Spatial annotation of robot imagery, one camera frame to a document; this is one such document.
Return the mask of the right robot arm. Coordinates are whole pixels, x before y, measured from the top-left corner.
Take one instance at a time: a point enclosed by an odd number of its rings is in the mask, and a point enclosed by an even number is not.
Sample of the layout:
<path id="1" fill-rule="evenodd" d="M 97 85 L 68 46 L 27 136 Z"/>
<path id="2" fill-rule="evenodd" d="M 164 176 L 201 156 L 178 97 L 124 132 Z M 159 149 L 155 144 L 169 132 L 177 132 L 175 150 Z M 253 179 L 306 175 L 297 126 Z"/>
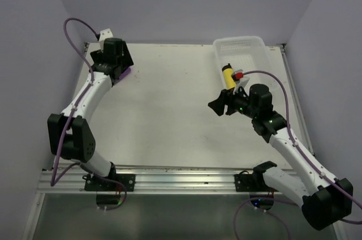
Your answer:
<path id="1" fill-rule="evenodd" d="M 251 119 L 254 131 L 276 149 L 297 173 L 294 178 L 272 161 L 253 168 L 252 184 L 257 190 L 276 190 L 297 204 L 309 225 L 322 230 L 351 214 L 353 186 L 325 169 L 288 127 L 272 104 L 272 93 L 264 84 L 254 84 L 246 94 L 223 89 L 208 103 L 218 116 L 236 112 Z"/>

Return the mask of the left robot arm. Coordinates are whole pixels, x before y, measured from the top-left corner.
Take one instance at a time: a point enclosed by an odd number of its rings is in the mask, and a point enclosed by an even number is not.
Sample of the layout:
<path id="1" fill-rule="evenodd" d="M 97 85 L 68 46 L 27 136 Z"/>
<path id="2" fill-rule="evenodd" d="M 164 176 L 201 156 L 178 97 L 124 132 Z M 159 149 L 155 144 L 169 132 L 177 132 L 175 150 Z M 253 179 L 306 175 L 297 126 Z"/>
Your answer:
<path id="1" fill-rule="evenodd" d="M 96 151 L 89 122 L 103 97 L 133 66 L 133 60 L 126 42 L 115 37 L 100 40 L 100 49 L 90 56 L 93 65 L 80 92 L 61 113 L 48 117 L 49 142 L 54 169 L 60 158 L 78 162 L 86 171 L 99 175 L 97 183 L 109 191 L 116 187 L 118 177 L 111 172 L 113 164 Z"/>

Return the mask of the purple grey towel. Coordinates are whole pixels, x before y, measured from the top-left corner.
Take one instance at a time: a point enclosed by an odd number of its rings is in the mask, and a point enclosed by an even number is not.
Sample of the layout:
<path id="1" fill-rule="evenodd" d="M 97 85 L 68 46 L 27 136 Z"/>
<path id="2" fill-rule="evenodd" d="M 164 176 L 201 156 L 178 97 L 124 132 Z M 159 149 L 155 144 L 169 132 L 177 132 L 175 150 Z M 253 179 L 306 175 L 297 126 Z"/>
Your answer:
<path id="1" fill-rule="evenodd" d="M 125 72 L 123 72 L 119 77 L 118 77 L 118 79 L 115 81 L 115 83 L 119 83 L 122 79 L 124 79 L 128 74 L 130 74 L 131 73 L 131 68 L 129 67 L 129 68 L 127 68 L 126 70 L 125 70 Z"/>

